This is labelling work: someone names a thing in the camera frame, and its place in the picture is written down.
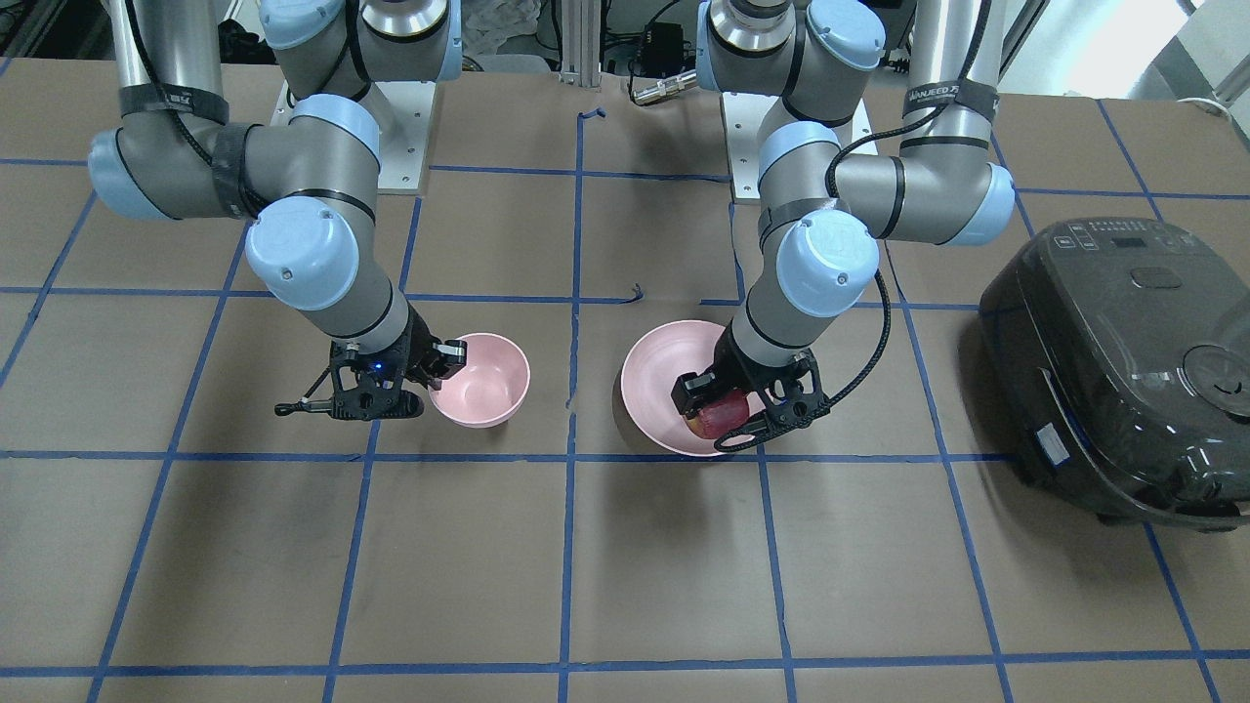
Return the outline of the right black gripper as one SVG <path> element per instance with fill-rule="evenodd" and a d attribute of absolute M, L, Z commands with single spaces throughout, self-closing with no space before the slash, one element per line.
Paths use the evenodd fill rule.
<path fill-rule="evenodd" d="M 329 414 L 336 420 L 409 419 L 422 414 L 420 397 L 402 387 L 405 382 L 429 387 L 440 378 L 440 339 L 425 320 L 409 308 L 409 320 L 400 336 L 382 352 L 349 357 L 344 346 L 332 346 L 330 399 L 278 403 L 275 415 L 296 413 Z"/>

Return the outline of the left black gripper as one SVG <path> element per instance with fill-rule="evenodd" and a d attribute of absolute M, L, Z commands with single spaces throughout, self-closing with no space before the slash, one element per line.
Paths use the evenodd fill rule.
<path fill-rule="evenodd" d="M 744 397 L 758 397 L 762 410 L 716 437 L 712 447 L 719 453 L 746 452 L 781 435 L 784 428 L 808 427 L 829 414 L 829 397 L 809 349 L 784 352 L 782 364 L 769 367 L 748 357 L 729 328 L 722 333 L 722 382 Z"/>

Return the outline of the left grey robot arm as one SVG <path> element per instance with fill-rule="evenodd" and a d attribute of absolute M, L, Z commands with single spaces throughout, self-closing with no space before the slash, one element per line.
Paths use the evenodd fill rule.
<path fill-rule="evenodd" d="M 885 54 L 861 1 L 705 1 L 696 71 L 711 93 L 772 95 L 758 133 L 762 275 L 704 372 L 671 400 L 718 452 L 809 427 L 822 392 L 812 343 L 880 275 L 882 240 L 979 246 L 1004 230 L 1012 175 L 988 160 L 1004 13 L 994 1 L 920 1 L 902 125 L 845 143 Z"/>

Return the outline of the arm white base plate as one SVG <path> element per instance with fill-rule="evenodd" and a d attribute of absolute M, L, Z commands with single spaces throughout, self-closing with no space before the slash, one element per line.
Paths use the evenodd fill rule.
<path fill-rule="evenodd" d="M 841 148 L 872 133 L 866 103 L 858 103 L 852 119 L 839 126 L 789 124 L 772 138 L 765 121 L 778 104 L 772 95 L 722 93 L 725 146 L 732 183 L 732 203 L 759 203 L 759 180 L 768 166 L 785 154 L 812 143 L 830 143 Z"/>
<path fill-rule="evenodd" d="M 299 116 L 320 118 L 348 129 L 371 148 L 379 161 L 381 194 L 420 194 L 432 143 L 432 118 L 438 84 L 374 83 L 361 103 L 338 95 L 288 98 L 288 85 L 278 93 L 270 124 L 286 125 Z"/>

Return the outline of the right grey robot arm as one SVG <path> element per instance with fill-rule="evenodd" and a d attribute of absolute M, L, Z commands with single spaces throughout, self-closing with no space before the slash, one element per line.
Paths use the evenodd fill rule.
<path fill-rule="evenodd" d="M 262 1 L 265 41 L 295 106 L 282 125 L 235 123 L 210 1 L 112 1 L 121 123 L 92 138 L 88 169 L 108 209 L 138 220 L 245 219 L 244 253 L 272 296 L 330 339 L 326 399 L 275 413 L 338 420 L 421 415 L 466 362 L 374 255 L 379 83 L 455 79 L 458 1 Z"/>

